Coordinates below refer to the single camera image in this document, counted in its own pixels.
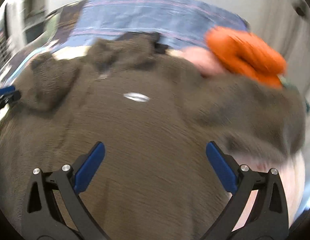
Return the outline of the blue plaid pillow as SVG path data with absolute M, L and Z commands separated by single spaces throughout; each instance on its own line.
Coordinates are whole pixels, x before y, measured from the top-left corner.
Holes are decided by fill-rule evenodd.
M 180 49 L 205 47 L 206 32 L 216 26 L 247 31 L 237 14 L 195 0 L 88 0 L 70 34 L 71 44 L 115 40 L 127 32 L 156 32 L 160 43 Z

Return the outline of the orange puffer jacket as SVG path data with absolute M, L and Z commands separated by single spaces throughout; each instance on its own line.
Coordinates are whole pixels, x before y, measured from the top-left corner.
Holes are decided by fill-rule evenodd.
M 205 41 L 227 71 L 272 88 L 282 87 L 286 60 L 255 34 L 218 26 L 206 33 Z

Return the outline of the black puffer jacket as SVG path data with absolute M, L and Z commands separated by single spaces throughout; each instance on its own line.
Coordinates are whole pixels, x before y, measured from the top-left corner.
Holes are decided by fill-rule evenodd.
M 120 37 L 118 37 L 116 39 L 116 41 L 124 41 L 124 40 L 131 40 L 132 38 L 135 38 L 137 36 L 140 35 L 146 35 L 147 37 L 150 38 L 152 45 L 154 47 L 154 52 L 157 54 L 165 54 L 166 50 L 169 49 L 169 46 L 166 44 L 162 44 L 160 43 L 160 34 L 157 32 L 151 32 L 151 33 L 147 33 L 147 32 L 133 32 L 133 31 L 129 31 L 126 32 L 124 34 L 122 34 Z

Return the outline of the dark patterned pillow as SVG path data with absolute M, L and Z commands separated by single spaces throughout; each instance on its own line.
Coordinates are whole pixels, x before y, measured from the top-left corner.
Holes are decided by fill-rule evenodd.
M 82 9 L 88 0 L 69 3 L 60 8 L 59 20 L 57 22 L 56 31 L 51 40 L 57 40 L 58 44 L 67 41 L 76 23 L 82 14 Z

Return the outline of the patterned bed sheet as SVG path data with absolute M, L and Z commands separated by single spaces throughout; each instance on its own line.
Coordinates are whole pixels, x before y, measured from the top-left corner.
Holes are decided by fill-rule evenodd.
M 58 43 L 59 40 L 52 40 L 46 42 L 43 46 L 35 48 L 35 44 L 32 42 L 16 53 L 0 69 L 0 88 L 12 85 L 32 59 L 42 53 L 50 51 L 52 48 L 56 47 Z

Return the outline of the dark green garment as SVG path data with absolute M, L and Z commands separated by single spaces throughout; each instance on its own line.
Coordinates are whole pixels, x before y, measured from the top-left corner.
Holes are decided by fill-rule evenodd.
M 284 77 L 283 75 L 280 75 L 279 76 L 279 80 L 282 84 L 282 86 L 287 89 L 287 90 L 291 90 L 291 91 L 294 91 L 296 94 L 298 94 L 299 96 L 301 96 L 304 100 L 304 105 L 305 105 L 305 109 L 306 109 L 306 114 L 309 114 L 310 113 L 310 104 L 308 103 L 308 101 L 306 100 L 305 96 L 303 96 L 301 94 L 301 92 L 299 92 L 299 89 L 294 85 L 292 84 L 290 81 L 288 81 L 286 79 L 286 77 Z

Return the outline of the black floor lamp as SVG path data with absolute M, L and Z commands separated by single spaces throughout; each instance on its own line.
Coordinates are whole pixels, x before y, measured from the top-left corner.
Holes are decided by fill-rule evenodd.
M 297 0 L 293 4 L 295 12 L 301 18 L 307 18 L 307 4 L 304 0 Z

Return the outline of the grey pleated curtain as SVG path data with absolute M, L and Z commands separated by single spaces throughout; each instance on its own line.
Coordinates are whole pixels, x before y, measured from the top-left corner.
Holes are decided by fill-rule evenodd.
M 310 104 L 310 0 L 307 18 L 295 12 L 297 0 L 252 0 L 246 20 L 251 30 L 277 50 L 287 61 L 287 79 Z M 310 113 L 306 123 L 306 142 L 302 150 L 306 165 L 302 205 L 310 206 Z

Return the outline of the pink quilted jacket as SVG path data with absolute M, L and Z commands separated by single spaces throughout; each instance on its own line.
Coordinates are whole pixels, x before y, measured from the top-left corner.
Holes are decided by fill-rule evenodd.
M 227 73 L 227 70 L 222 66 L 215 55 L 204 48 L 184 48 L 182 49 L 182 58 L 193 63 L 203 77 Z

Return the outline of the green striped pillow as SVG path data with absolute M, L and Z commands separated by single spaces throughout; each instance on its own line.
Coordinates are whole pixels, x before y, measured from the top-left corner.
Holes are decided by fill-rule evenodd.
M 60 13 L 54 13 L 49 15 L 45 20 L 45 38 L 47 41 L 50 41 L 54 37 L 58 29 Z

